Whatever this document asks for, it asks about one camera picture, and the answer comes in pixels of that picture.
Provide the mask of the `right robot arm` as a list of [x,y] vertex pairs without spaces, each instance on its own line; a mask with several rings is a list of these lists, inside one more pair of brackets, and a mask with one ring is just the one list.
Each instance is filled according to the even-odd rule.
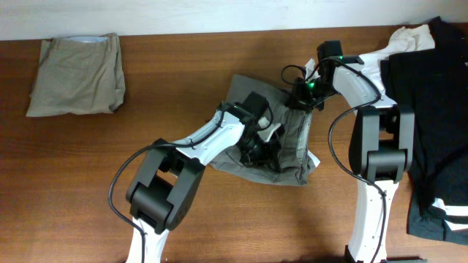
[[385,247],[392,201],[404,173],[412,164],[415,114],[398,105],[367,76],[359,56],[346,56],[338,40],[317,47],[318,62],[301,67],[302,77],[291,82],[289,107],[321,110],[325,100],[340,94],[350,108],[332,122],[354,113],[355,123],[348,150],[348,167],[339,167],[358,182],[358,201],[352,237],[345,247],[346,262],[386,262]]

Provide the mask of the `grey shorts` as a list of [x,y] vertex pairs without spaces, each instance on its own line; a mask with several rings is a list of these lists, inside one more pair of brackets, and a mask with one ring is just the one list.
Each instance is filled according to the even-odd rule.
[[293,110],[286,106],[290,96],[260,80],[234,75],[227,93],[228,102],[242,102],[250,92],[264,96],[273,110],[273,122],[281,123],[284,134],[280,137],[280,172],[266,166],[246,167],[240,162],[241,153],[235,146],[222,151],[210,165],[245,180],[278,186],[306,186],[309,175],[320,161],[309,149],[309,130],[312,113]]

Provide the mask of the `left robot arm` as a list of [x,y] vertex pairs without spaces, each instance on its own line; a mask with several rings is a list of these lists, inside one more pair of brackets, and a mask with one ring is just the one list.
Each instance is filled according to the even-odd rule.
[[206,166],[236,147],[245,167],[280,171],[284,127],[264,114],[268,100],[251,92],[242,102],[221,103],[213,118],[175,142],[158,139],[141,150],[144,159],[126,193],[134,228],[128,262],[159,262],[170,231],[188,213]]

